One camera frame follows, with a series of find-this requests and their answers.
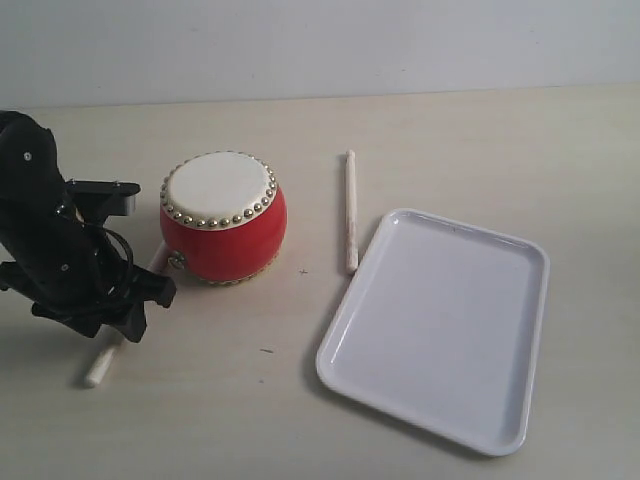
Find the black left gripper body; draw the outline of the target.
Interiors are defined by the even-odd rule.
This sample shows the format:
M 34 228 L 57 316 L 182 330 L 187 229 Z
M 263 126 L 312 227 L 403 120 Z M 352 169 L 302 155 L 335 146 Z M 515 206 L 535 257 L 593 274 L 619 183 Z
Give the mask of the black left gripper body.
M 12 256 L 1 264 L 1 289 L 30 299 L 34 316 L 87 338 L 103 326 L 119 332 L 132 304 L 170 307 L 177 292 L 170 277 L 135 264 L 122 235 L 67 215 L 3 200 L 1 244 Z

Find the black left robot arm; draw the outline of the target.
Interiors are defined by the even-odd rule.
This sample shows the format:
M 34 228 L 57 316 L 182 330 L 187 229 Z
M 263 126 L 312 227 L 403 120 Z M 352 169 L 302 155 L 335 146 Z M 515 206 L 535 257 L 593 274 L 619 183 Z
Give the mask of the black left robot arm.
M 136 265 L 126 239 L 106 227 L 134 210 L 141 188 L 66 180 L 52 131 L 18 111 L 1 114 L 1 288 L 32 302 L 36 317 L 93 338 L 104 326 L 141 341 L 145 305 L 167 308 L 174 281 Z

